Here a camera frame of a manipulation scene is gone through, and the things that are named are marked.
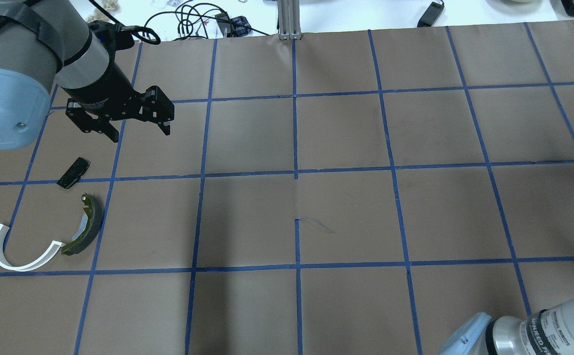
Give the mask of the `black brake pad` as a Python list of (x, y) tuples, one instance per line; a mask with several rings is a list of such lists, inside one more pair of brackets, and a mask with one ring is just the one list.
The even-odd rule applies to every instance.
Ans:
[(88, 171), (90, 162), (83, 157), (77, 157), (65, 173), (57, 180), (56, 185), (63, 189), (71, 189)]

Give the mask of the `green brake shoe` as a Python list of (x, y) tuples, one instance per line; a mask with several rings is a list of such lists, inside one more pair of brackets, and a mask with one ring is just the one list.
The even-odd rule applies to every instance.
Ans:
[(83, 252), (95, 240), (102, 227), (104, 208), (99, 200), (88, 193), (84, 193), (81, 200), (84, 204), (83, 216), (72, 241), (60, 248), (63, 255)]

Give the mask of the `white curved plastic part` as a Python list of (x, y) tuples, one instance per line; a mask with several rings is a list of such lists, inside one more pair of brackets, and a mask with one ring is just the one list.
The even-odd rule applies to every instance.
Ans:
[(0, 268), (12, 272), (32, 272), (51, 261), (66, 243), (38, 237), (11, 237), (9, 225), (0, 223)]

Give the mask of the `black power adapter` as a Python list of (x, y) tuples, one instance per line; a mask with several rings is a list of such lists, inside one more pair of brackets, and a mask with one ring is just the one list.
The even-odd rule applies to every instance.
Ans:
[(420, 16), (416, 27), (432, 27), (441, 16), (444, 8), (445, 4), (443, 0), (432, 1), (430, 5), (426, 7), (424, 13)]

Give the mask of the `aluminium frame post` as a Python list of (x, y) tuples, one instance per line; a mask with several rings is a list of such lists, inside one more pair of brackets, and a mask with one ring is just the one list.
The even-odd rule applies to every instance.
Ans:
[(300, 40), (300, 0), (276, 0), (278, 38), (281, 41)]

